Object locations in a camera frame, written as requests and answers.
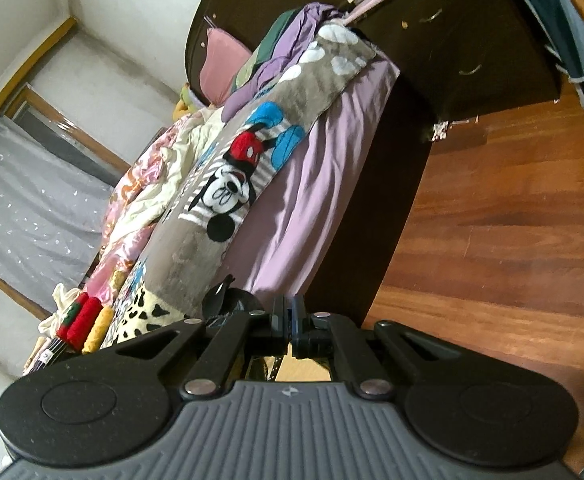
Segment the black sneaker far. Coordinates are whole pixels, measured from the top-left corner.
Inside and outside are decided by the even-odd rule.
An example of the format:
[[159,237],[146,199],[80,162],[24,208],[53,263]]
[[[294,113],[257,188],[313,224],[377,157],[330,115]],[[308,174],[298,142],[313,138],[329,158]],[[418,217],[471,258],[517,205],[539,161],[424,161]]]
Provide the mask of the black sneaker far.
[[202,301],[202,315],[207,327],[221,326],[234,312],[264,309],[253,294],[233,287],[234,281],[234,276],[228,274],[220,283],[206,292]]

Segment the purple bed sheet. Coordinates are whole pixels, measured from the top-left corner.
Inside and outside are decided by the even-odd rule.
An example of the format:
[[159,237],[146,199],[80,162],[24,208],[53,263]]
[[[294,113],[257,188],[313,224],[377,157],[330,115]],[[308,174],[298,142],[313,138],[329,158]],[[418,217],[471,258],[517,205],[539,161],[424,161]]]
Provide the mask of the purple bed sheet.
[[268,184],[211,281],[262,304],[305,292],[339,229],[399,70],[378,54],[315,122]]

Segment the cartoon patchwork blanket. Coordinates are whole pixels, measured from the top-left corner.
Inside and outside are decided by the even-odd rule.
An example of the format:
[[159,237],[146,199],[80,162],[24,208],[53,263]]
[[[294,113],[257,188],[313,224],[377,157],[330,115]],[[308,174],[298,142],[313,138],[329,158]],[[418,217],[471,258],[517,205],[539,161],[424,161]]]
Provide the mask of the cartoon patchwork blanket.
[[196,318],[237,232],[313,124],[377,57],[347,27],[328,22],[298,60],[220,131],[122,286],[101,343]]

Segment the folded yellow garment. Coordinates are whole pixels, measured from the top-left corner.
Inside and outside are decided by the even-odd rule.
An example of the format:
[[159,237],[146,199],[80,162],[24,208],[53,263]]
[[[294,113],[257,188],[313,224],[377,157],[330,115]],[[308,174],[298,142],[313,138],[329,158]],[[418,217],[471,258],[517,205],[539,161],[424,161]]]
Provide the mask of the folded yellow garment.
[[98,317],[90,330],[86,341],[81,349],[82,354],[89,354],[100,349],[101,344],[108,332],[109,325],[112,323],[114,317],[114,309],[112,307],[103,307]]

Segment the folded red clothes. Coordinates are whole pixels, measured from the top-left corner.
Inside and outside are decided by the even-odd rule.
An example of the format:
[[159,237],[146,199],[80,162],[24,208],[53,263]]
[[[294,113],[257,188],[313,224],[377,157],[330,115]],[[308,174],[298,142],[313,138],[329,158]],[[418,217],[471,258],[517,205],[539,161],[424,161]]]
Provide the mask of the folded red clothes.
[[101,310],[100,299],[91,297],[86,292],[80,292],[60,322],[60,327],[56,332],[57,338],[60,338],[72,350],[80,351]]

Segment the floral cream quilt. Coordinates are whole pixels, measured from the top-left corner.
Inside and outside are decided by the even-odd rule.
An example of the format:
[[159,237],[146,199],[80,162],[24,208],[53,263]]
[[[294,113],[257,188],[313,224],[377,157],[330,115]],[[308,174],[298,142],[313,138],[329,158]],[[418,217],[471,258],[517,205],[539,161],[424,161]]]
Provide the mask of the floral cream quilt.
[[222,110],[204,107],[169,126],[116,184],[106,209],[98,264],[84,290],[113,304],[156,222],[223,127]]

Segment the pink pillow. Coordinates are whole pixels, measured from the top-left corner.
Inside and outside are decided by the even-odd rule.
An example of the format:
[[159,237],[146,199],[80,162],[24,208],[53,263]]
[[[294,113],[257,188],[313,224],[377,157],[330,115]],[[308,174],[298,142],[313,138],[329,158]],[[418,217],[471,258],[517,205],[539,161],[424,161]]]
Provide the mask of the pink pillow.
[[207,30],[206,56],[200,71],[203,96],[214,106],[229,98],[232,81],[252,55],[241,41],[221,28]]

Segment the folded purple blanket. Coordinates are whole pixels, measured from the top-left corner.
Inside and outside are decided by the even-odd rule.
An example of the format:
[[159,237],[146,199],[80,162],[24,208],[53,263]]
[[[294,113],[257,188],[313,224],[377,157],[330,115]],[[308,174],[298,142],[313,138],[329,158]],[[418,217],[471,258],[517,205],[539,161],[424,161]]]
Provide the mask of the folded purple blanket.
[[323,22],[341,16],[335,6],[319,2],[280,14],[233,77],[231,93],[222,105],[222,122],[229,122],[266,84],[295,64]]

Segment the dark wooden nightstand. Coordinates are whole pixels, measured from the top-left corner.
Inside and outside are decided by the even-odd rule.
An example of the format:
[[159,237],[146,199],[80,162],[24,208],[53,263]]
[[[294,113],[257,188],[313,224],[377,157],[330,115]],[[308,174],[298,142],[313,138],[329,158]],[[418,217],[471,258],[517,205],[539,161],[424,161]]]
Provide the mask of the dark wooden nightstand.
[[385,0],[353,23],[432,125],[550,101],[561,79],[523,0]]

